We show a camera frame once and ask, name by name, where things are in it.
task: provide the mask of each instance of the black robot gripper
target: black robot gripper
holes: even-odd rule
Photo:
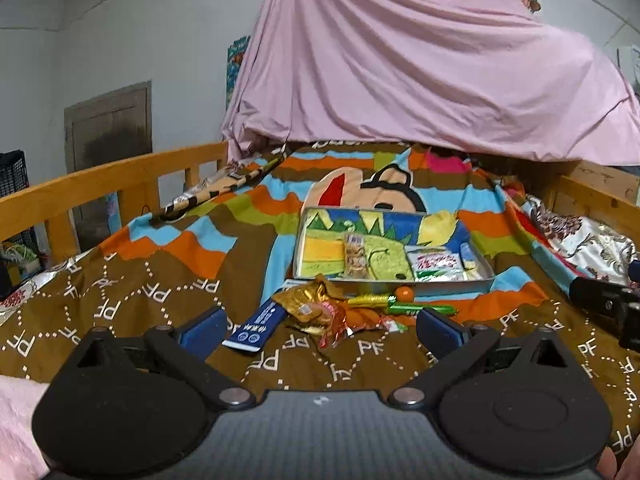
[[[416,332],[438,363],[386,401],[270,390],[258,402],[204,362],[223,310],[140,338],[96,327],[33,414],[46,478],[600,478],[609,410],[552,329],[503,338],[424,310]]]
[[[632,262],[633,278],[640,278],[640,262]],[[587,312],[611,319],[618,331],[618,344],[640,352],[640,290],[593,278],[575,278],[569,286],[569,300]]]

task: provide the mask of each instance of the wooden railing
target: wooden railing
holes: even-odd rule
[[[561,215],[588,216],[640,244],[640,207],[569,176],[555,177],[542,192],[546,208]]]
[[[187,188],[200,180],[200,165],[226,164],[226,142],[150,153],[76,171],[0,198],[0,240],[44,222],[52,263],[78,254],[69,210],[118,193],[120,219],[127,224],[143,210],[160,209],[158,177],[184,170]]]

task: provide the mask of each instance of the gold wrapper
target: gold wrapper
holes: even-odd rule
[[[393,294],[361,294],[355,298],[349,298],[347,304],[361,308],[381,308],[387,307],[395,301],[396,297]]]
[[[324,285],[324,290],[329,297],[334,298],[335,300],[346,300],[346,296],[344,295],[342,289],[334,282],[330,282],[322,274],[318,274],[314,278],[314,281],[316,283],[322,283]]]
[[[300,323],[308,323],[323,314],[318,303],[327,298],[324,283],[308,282],[293,286],[289,290],[276,292],[271,299],[279,303],[284,310]]]
[[[300,325],[300,323],[295,323],[292,321],[286,321],[285,326],[289,328],[293,328],[295,330],[300,330],[300,332],[304,332],[309,335],[316,335],[318,337],[322,337],[324,332],[326,331],[326,327],[320,325]]]

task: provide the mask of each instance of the orange candy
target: orange candy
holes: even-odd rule
[[[401,303],[413,303],[415,299],[414,290],[410,286],[399,286],[396,288],[396,298]]]

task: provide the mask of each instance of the pink sheet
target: pink sheet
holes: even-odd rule
[[[233,159],[266,138],[409,140],[638,165],[632,95],[520,0],[266,0],[222,133]]]
[[[31,415],[47,386],[0,376],[2,480],[37,480],[49,471],[31,434]]]

